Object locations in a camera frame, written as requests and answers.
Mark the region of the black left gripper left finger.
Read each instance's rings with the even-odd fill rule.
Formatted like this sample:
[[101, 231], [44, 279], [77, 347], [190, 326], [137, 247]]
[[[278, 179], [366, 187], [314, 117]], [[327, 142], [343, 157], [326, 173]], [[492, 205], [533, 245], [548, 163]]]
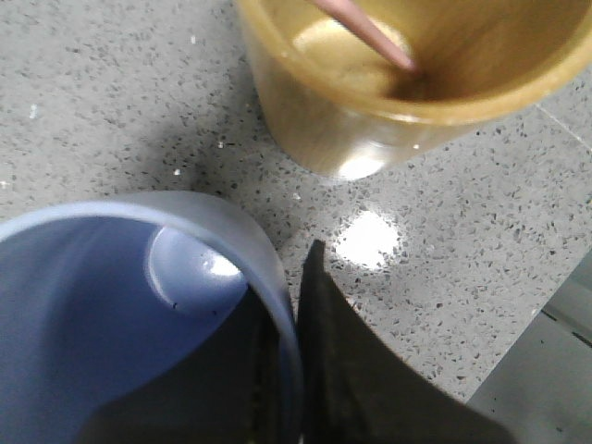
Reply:
[[253, 290], [176, 366], [103, 405], [78, 443], [279, 443], [278, 333]]

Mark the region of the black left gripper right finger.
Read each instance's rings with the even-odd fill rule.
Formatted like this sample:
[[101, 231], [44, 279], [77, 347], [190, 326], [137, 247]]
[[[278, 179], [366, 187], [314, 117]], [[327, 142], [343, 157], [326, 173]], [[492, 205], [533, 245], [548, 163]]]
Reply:
[[297, 318], [306, 443], [513, 443], [512, 433], [446, 395], [391, 351], [325, 270], [316, 240]]

